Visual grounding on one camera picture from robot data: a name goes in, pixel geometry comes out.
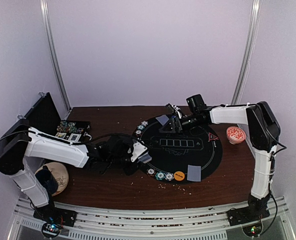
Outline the yellow big blind button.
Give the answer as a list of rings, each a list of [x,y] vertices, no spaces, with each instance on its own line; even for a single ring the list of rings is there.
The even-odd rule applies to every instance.
[[[179,182],[185,180],[185,173],[182,171],[176,171],[174,173],[174,179]]]

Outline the orange black 100 chip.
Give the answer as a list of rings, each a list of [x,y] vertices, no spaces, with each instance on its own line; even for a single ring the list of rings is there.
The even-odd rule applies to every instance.
[[[153,169],[153,168],[150,168],[150,169],[148,169],[147,170],[147,175],[149,175],[149,176],[155,176],[155,174],[156,174],[156,171],[155,171],[155,169]]]
[[[137,131],[135,131],[135,134],[136,134],[137,136],[140,136],[140,135],[142,134],[142,132],[141,132],[140,130],[137,130]]]

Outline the blue green 50 chip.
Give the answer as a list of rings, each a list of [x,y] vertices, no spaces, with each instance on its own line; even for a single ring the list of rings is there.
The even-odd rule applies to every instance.
[[[155,178],[158,180],[158,181],[162,181],[165,179],[165,173],[163,172],[157,172],[156,175],[155,175]]]
[[[144,128],[145,128],[145,127],[144,127],[143,125],[139,125],[139,126],[137,126],[137,130],[140,130],[140,131],[142,131]]]

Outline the blue playing card deck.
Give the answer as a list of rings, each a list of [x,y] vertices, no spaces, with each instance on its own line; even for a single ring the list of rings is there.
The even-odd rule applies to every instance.
[[[152,157],[150,156],[149,153],[146,153],[138,158],[138,162],[141,162],[143,164],[146,164],[146,163],[150,162],[151,160],[152,160]]]

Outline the blue cream 10 chip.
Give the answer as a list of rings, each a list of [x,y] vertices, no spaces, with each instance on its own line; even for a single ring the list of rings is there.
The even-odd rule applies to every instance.
[[[167,181],[172,181],[172,180],[174,180],[174,175],[173,175],[172,173],[167,173],[167,174],[165,175],[165,180],[167,180]]]
[[[144,126],[144,127],[146,127],[148,125],[148,122],[147,121],[142,121],[141,122],[141,125]]]

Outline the red triangular all-in marker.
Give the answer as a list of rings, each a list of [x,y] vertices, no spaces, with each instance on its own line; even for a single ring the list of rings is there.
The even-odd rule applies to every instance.
[[[209,132],[208,133],[208,141],[216,141],[216,140],[219,140],[219,137],[214,135],[213,133]]]

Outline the single blue-backed playing card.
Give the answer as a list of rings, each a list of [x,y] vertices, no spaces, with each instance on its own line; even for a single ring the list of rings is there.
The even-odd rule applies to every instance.
[[[169,117],[167,115],[160,115],[155,118],[162,126],[166,125],[169,121]]]

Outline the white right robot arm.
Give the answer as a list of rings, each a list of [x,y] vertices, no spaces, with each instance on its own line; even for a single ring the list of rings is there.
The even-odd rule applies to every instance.
[[[184,115],[181,109],[172,104],[166,107],[172,111],[168,121],[160,128],[161,133],[177,134],[200,125],[239,124],[247,125],[249,139],[255,150],[254,179],[251,195],[263,199],[269,195],[272,183],[272,160],[281,145],[281,128],[266,101],[239,105],[215,105],[204,103],[200,94],[187,98],[191,111]]]

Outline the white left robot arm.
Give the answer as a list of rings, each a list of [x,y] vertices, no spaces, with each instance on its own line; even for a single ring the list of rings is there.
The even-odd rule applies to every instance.
[[[49,135],[29,121],[17,121],[0,138],[0,172],[10,176],[40,214],[55,222],[59,210],[51,205],[50,195],[32,173],[25,157],[48,159],[81,169],[93,169],[96,163],[119,164],[126,168],[137,167],[149,147],[143,141],[124,133],[108,133],[107,141],[96,137],[86,142],[73,142]]]

